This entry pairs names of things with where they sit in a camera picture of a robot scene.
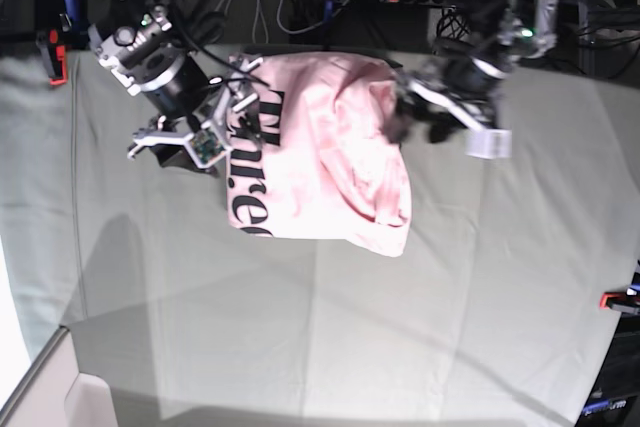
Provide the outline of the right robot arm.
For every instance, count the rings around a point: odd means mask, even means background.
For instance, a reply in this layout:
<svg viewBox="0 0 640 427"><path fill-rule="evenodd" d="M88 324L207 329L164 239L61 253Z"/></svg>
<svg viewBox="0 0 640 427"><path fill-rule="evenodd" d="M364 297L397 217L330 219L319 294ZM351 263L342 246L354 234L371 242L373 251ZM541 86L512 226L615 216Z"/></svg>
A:
<svg viewBox="0 0 640 427"><path fill-rule="evenodd" d="M163 167L214 175L235 150L231 121L255 147L264 144L257 90L263 82L254 74L263 60L225 60L208 49L194 30L203 21L217 30L224 16L205 12L205 3L185 14L178 0L111 0L108 16L88 30L98 63L157 111L133 134L129 159L150 151Z"/></svg>

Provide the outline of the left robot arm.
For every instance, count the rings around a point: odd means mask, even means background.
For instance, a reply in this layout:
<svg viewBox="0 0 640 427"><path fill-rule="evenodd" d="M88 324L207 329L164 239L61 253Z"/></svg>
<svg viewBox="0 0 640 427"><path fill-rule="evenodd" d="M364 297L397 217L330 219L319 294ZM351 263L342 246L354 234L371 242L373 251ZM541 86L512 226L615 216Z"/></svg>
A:
<svg viewBox="0 0 640 427"><path fill-rule="evenodd" d="M397 104L383 133L402 143L416 123L433 144L465 135L467 155L508 158L513 134L501 127L500 87L523 60L539 59L557 43L559 0L467 0L455 4L467 40L437 36L435 56L416 70L398 69Z"/></svg>

